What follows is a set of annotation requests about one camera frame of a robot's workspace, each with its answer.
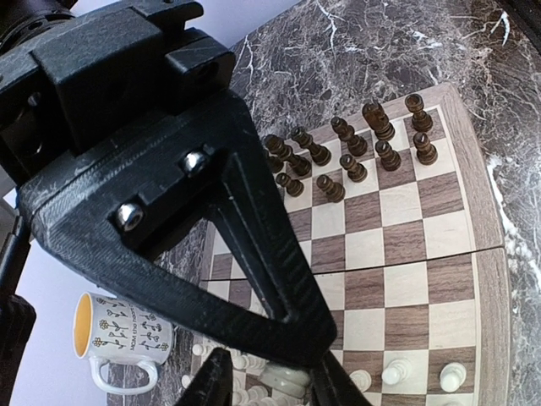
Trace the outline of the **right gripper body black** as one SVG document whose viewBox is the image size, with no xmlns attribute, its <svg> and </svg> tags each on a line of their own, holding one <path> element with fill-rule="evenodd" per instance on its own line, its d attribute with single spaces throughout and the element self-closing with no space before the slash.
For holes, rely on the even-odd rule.
<svg viewBox="0 0 541 406">
<path fill-rule="evenodd" d="M 336 324 L 244 100 L 234 54 L 187 28 L 195 1 L 1 4 L 1 164 L 50 255 L 105 290 L 227 346 L 298 368 Z M 212 222 L 257 315 L 156 265 Z"/>
</svg>

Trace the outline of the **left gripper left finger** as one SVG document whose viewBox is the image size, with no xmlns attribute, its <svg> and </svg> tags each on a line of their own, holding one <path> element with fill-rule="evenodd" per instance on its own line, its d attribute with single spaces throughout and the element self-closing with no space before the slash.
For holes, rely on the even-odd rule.
<svg viewBox="0 0 541 406">
<path fill-rule="evenodd" d="M 214 348 L 175 406 L 231 406 L 232 358 L 224 348 Z"/>
</svg>

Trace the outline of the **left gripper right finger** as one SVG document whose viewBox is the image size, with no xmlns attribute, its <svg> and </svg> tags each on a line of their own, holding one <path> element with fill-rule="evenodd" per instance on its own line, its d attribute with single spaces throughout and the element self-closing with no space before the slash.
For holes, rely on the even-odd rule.
<svg viewBox="0 0 541 406">
<path fill-rule="evenodd" d="M 311 404 L 315 406 L 371 406 L 333 353 L 326 353 L 311 370 Z"/>
</svg>

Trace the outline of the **white chess queen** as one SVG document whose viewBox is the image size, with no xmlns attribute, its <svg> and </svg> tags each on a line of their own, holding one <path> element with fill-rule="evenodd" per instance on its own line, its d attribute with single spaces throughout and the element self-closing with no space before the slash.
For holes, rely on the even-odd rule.
<svg viewBox="0 0 541 406">
<path fill-rule="evenodd" d="M 294 398 L 303 398 L 310 383 L 309 374 L 304 370 L 269 363 L 259 376 L 259 381 Z"/>
</svg>

